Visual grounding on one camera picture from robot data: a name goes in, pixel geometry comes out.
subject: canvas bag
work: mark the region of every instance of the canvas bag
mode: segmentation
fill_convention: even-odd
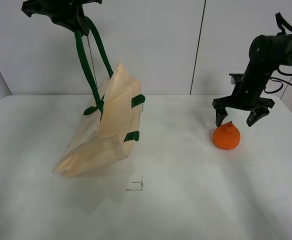
[[[145,102],[145,97],[141,95],[141,83],[129,75],[122,63],[113,72],[95,25],[88,17],[86,20],[109,79],[97,88],[85,55],[82,34],[76,31],[79,60],[93,97],[84,112],[86,117],[54,169],[54,172],[63,172],[63,178],[128,158],[140,137],[141,104]]]

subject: white tabletop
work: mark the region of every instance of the white tabletop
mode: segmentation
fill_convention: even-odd
[[[227,109],[241,143],[219,150],[214,97],[146,96],[131,157],[68,179],[52,170],[90,96],[5,97],[0,240],[292,240],[292,114]]]

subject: orange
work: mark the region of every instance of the orange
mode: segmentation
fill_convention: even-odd
[[[241,133],[231,121],[216,128],[212,134],[212,142],[220,149],[234,149],[240,144],[240,141]]]

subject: wire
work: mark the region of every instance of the wire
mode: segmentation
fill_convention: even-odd
[[[96,74],[95,74],[94,61],[93,61],[93,54],[92,54],[92,49],[91,49],[91,44],[90,44],[90,38],[89,38],[89,36],[87,36],[87,41],[88,41],[88,47],[89,47],[89,51],[90,51],[90,58],[91,58],[91,64],[92,64],[92,71],[94,72],[95,83],[96,83],[96,86],[97,86],[97,88],[98,88],[98,85],[97,85],[97,78],[96,78]]]
[[[289,85],[287,84],[286,87],[285,87],[285,89],[284,89],[284,91],[282,91],[282,94],[281,94],[281,96],[280,96],[280,100],[282,100],[284,94],[286,93],[286,90],[287,90],[288,86],[289,86]]]
[[[272,78],[270,78],[270,80],[273,81],[273,82],[276,82],[276,83],[280,83],[281,86],[277,90],[274,90],[274,91],[266,91],[266,86],[265,86],[264,92],[266,94],[275,94],[275,93],[278,93],[280,90],[283,89],[284,84],[282,83],[282,81],[280,81],[280,80],[273,80]]]
[[[280,70],[280,67],[277,68],[277,72],[279,72],[281,75],[284,75],[284,76],[292,76],[292,73],[285,73],[285,72],[282,72]]]
[[[288,81],[285,81],[285,80],[283,80],[283,79],[281,79],[281,78],[278,78],[278,77],[274,77],[274,76],[272,76],[272,77],[270,77],[270,80],[272,80],[273,82],[283,82],[283,83],[285,83],[285,84],[288,84],[289,86],[291,86],[292,87],[292,83],[290,83],[290,82],[288,82]]]

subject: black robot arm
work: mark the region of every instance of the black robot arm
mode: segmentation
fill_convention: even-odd
[[[273,36],[260,35],[256,37],[249,48],[249,63],[244,74],[230,74],[235,87],[230,96],[213,100],[216,111],[216,126],[219,127],[228,115],[226,108],[250,111],[247,125],[251,127],[270,112],[274,101],[260,97],[273,72],[281,65],[292,66],[292,34],[286,34],[285,26],[292,27],[276,14],[277,25],[282,32]]]
[[[80,30],[88,36],[90,28],[85,20],[83,4],[102,3],[102,0],[28,0],[21,10],[28,16],[41,14],[49,16],[54,24],[63,26],[72,32]]]

